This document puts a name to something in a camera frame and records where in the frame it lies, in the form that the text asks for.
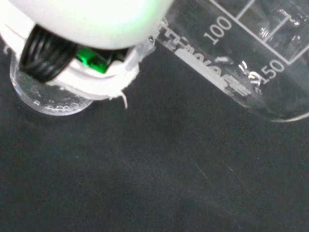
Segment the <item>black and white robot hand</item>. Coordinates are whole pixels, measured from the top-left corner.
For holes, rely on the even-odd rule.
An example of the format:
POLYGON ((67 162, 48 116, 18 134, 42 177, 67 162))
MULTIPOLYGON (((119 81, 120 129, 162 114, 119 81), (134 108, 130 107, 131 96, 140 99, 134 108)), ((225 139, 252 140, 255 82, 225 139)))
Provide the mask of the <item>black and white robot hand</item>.
POLYGON ((153 52, 170 0, 3 0, 0 37, 10 80, 33 110, 78 113, 122 98, 153 52))

